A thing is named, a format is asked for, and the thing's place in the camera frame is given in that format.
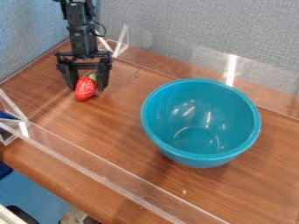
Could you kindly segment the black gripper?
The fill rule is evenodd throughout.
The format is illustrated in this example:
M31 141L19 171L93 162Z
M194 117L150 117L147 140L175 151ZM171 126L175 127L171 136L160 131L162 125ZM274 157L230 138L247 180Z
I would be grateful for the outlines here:
M92 24L69 25L69 52L57 52L57 69L71 90L79 81L79 69L97 67L97 91L108 86L109 70L112 68L112 52L97 48L97 34Z

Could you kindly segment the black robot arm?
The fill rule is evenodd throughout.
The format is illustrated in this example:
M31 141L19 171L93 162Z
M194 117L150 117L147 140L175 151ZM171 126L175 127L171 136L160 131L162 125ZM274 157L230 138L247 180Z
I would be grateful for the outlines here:
M56 67L69 89L79 82L79 70L96 70L97 91L108 86L109 70L112 69L112 52L97 48L95 5L92 0L52 0L60 4L63 18L68 22L69 52L56 52Z

